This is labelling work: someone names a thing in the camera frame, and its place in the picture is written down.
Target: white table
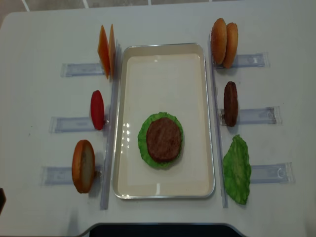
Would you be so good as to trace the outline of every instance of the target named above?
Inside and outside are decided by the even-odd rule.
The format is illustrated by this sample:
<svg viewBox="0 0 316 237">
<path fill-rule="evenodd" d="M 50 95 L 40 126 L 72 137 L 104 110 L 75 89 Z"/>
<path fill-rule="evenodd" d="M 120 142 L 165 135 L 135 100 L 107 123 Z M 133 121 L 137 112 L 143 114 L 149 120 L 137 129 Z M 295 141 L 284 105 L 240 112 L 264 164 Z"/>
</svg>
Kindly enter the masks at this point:
<svg viewBox="0 0 316 237">
<path fill-rule="evenodd" d="M 244 0 L 9 15 L 0 31 L 0 187 L 7 196 L 0 236 L 76 236 L 100 223 L 143 222 L 227 223 L 252 237 L 315 236 L 315 9 L 315 1 Z M 101 24 L 107 32 L 114 24 L 123 50 L 199 43 L 210 80 L 207 38 L 219 17 L 238 24 L 239 53 L 269 52 L 271 77 L 262 82 L 269 91 L 262 100 L 280 105 L 283 125 L 263 144 L 271 156 L 252 150 L 251 163 L 291 161 L 295 184 L 251 185 L 245 207 L 229 198 L 223 209 L 215 149 L 216 189 L 208 199 L 122 201 L 111 190 L 109 209 L 100 210 L 100 193 L 39 185 L 42 166 L 71 165 L 80 139 L 90 140 L 102 158 L 101 133 L 48 133 L 52 116 L 87 116 L 92 91 L 100 89 L 110 102 L 104 77 L 59 76 L 62 63 L 98 61 Z"/>
</svg>

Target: meat patty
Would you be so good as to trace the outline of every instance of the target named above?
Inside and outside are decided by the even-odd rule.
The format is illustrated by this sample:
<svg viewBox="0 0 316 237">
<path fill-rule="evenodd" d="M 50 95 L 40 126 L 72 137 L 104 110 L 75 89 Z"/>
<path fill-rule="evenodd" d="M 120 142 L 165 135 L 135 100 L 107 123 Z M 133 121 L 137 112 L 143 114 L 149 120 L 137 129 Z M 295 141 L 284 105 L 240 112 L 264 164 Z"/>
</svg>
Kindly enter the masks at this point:
<svg viewBox="0 0 316 237">
<path fill-rule="evenodd" d="M 229 127 L 234 127 L 238 116 L 238 100 L 236 84 L 229 81 L 224 90 L 224 113 L 225 123 Z"/>
<path fill-rule="evenodd" d="M 172 161 L 180 153 L 180 129 L 169 118 L 152 122 L 146 134 L 147 149 L 156 162 Z"/>
</svg>

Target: metal tray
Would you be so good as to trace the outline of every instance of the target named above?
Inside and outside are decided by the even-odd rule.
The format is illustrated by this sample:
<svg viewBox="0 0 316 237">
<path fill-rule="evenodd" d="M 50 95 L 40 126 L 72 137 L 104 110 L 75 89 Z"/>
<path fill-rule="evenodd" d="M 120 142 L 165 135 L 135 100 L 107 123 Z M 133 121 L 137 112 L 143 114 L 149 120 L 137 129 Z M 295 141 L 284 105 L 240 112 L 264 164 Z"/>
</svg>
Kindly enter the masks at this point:
<svg viewBox="0 0 316 237">
<path fill-rule="evenodd" d="M 122 59 L 113 189 L 121 199 L 202 198 L 215 187 L 205 55 L 196 43 L 133 46 Z M 184 130 L 168 169 L 141 158 L 138 133 L 151 114 L 168 112 Z"/>
</svg>

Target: sesame bun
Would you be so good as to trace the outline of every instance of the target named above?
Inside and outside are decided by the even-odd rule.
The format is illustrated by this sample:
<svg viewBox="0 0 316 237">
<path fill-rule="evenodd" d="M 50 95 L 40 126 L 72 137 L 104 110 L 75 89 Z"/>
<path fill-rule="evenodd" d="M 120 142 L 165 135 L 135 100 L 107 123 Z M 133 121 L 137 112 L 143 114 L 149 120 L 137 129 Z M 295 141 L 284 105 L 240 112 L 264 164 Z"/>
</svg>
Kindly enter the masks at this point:
<svg viewBox="0 0 316 237">
<path fill-rule="evenodd" d="M 227 25 L 227 44 L 226 44 L 226 56 L 223 61 L 225 68 L 230 68 L 234 62 L 238 45 L 238 28 L 235 23 L 229 23 Z"/>
<path fill-rule="evenodd" d="M 225 58 L 227 29 L 223 18 L 215 21 L 211 33 L 212 54 L 217 64 L 222 64 Z"/>
<path fill-rule="evenodd" d="M 88 193 L 94 178 L 94 151 L 87 140 L 77 143 L 74 151 L 72 175 L 74 185 L 79 193 Z"/>
</svg>

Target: green lettuce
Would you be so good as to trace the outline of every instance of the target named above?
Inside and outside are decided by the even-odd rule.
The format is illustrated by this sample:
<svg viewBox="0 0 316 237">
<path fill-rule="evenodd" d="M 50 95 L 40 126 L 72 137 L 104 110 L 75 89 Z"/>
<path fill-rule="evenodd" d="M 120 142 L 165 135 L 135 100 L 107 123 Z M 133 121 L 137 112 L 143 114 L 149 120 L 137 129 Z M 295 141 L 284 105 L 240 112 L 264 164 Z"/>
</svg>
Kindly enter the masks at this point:
<svg viewBox="0 0 316 237">
<path fill-rule="evenodd" d="M 223 168 L 226 192 L 235 202 L 245 205 L 250 193 L 251 166 L 248 146 L 239 135 L 233 137 L 223 160 Z"/>
<path fill-rule="evenodd" d="M 172 121 L 174 121 L 175 124 L 178 126 L 178 128 L 180 130 L 180 134 L 181 134 L 180 151 L 181 151 L 182 142 L 183 142 L 183 129 L 182 129 L 182 126 L 181 126 L 180 122 L 178 121 L 178 119 L 175 116 L 172 116 L 172 115 L 170 115 L 168 113 L 163 113 L 163 112 L 160 112 L 158 114 L 150 115 L 148 117 L 148 119 L 146 119 L 146 121 L 143 123 L 142 128 L 140 129 L 140 131 L 138 133 L 138 148 L 139 148 L 140 155 L 141 155 L 142 159 L 149 166 L 154 167 L 154 168 L 166 168 L 166 167 L 168 167 L 172 162 L 174 162 L 180 156 L 180 153 L 181 153 L 181 152 L 179 152 L 179 155 L 176 157 L 176 159 L 174 159 L 172 161 L 159 162 L 159 163 L 154 161 L 151 158 L 151 156 L 149 155 L 148 149 L 147 149 L 147 139 L 146 139 L 147 138 L 147 130 L 148 130 L 150 124 L 153 121 L 156 121 L 156 120 L 158 120 L 160 118 L 169 118 Z"/>
</svg>

